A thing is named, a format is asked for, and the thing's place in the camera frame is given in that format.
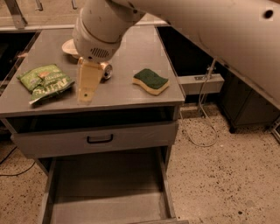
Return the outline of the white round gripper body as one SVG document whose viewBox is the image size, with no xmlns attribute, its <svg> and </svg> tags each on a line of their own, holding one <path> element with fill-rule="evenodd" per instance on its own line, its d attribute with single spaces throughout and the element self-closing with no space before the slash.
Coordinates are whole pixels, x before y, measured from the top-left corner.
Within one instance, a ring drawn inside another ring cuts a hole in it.
<svg viewBox="0 0 280 224">
<path fill-rule="evenodd" d="M 110 60 L 122 41 L 122 28 L 109 10 L 82 8 L 73 29 L 73 42 L 86 60 Z"/>
</svg>

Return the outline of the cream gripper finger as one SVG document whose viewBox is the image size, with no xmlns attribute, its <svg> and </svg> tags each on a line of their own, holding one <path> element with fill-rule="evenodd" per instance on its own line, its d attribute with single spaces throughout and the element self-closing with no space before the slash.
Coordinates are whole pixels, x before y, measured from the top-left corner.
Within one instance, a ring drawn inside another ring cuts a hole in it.
<svg viewBox="0 0 280 224">
<path fill-rule="evenodd" d="M 94 97 L 102 79 L 102 66 L 82 57 L 78 60 L 77 100 L 79 104 L 88 105 Z"/>
</svg>

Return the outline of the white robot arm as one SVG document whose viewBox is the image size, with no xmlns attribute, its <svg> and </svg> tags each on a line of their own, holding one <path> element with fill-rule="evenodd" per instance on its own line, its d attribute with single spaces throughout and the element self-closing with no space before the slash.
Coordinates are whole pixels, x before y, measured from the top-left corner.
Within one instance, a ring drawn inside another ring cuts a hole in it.
<svg viewBox="0 0 280 224">
<path fill-rule="evenodd" d="M 110 60 L 145 14 L 165 21 L 280 109 L 279 0 L 87 0 L 73 29 L 78 54 Z"/>
</svg>

